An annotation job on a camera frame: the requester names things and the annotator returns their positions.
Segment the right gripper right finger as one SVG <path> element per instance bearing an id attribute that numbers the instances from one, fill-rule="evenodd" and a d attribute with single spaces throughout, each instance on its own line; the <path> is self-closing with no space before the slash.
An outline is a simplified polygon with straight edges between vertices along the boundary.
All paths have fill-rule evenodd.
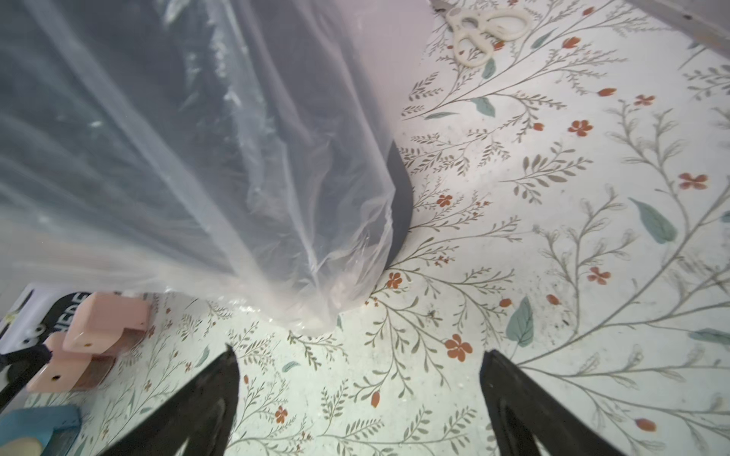
<path id="1" fill-rule="evenodd" d="M 499 351 L 484 353 L 479 380 L 502 455 L 622 454 Z"/>

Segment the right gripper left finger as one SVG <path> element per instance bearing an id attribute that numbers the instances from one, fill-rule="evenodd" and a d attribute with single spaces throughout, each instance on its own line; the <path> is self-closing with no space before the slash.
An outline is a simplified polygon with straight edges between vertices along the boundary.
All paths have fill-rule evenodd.
<path id="1" fill-rule="evenodd" d="M 240 371 L 231 346 L 105 455 L 222 455 L 239 403 Z"/>

